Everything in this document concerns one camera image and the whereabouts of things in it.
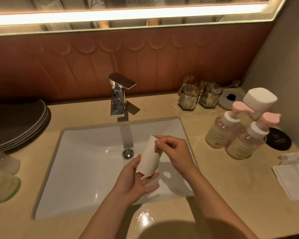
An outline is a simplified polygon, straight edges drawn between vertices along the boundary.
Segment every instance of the mirror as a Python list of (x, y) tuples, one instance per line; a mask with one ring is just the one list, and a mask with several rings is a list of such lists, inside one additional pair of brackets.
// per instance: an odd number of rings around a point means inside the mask
[(272, 21), (285, 0), (0, 0), (0, 35)]

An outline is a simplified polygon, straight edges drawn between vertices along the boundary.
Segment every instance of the faucet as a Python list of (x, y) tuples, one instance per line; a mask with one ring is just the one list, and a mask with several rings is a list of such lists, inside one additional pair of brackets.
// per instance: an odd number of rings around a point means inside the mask
[(127, 109), (125, 92), (123, 88), (131, 89), (136, 85), (136, 83), (119, 73), (110, 74), (109, 80), (112, 86), (111, 117), (123, 117), (124, 112)]

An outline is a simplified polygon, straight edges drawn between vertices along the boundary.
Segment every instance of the stacked tray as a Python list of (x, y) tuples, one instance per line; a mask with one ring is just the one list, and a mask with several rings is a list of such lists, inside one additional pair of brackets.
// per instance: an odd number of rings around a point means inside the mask
[(42, 100), (25, 104), (0, 104), (0, 150), (15, 149), (46, 128), (49, 108)]

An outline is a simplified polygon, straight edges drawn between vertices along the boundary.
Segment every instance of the beige countertop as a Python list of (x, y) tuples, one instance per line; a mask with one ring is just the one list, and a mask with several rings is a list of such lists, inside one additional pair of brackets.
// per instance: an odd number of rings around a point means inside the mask
[[(180, 116), (203, 175), (260, 239), (299, 233), (299, 202), (291, 201), (278, 185), (271, 167), (279, 164), (281, 152), (263, 145), (246, 160), (230, 158), (224, 149), (213, 149), (205, 135), (224, 110), (182, 111), (177, 94), (130, 97), (140, 108), (129, 120)], [(93, 212), (33, 220), (40, 188), (58, 141), (68, 127), (115, 123), (110, 118), (110, 100), (49, 106), (47, 129), (30, 145), (15, 152), (21, 161), (17, 176), (22, 185), (9, 201), (0, 204), (0, 239), (77, 239)], [(290, 152), (296, 151), (292, 146)], [(192, 198), (132, 206), (118, 238), (209, 238), (206, 224)]]

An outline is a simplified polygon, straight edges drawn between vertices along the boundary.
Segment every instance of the person's left hand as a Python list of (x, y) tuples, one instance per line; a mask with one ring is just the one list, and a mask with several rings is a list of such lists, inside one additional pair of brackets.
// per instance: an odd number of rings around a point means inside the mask
[(118, 194), (126, 205), (134, 204), (144, 194), (153, 192), (159, 187), (158, 183), (150, 187), (144, 187), (144, 185), (156, 179), (159, 176), (159, 173), (154, 173), (151, 177), (141, 180), (143, 175), (136, 173), (136, 167), (140, 161), (141, 155), (139, 154), (125, 165), (112, 189), (112, 192)]

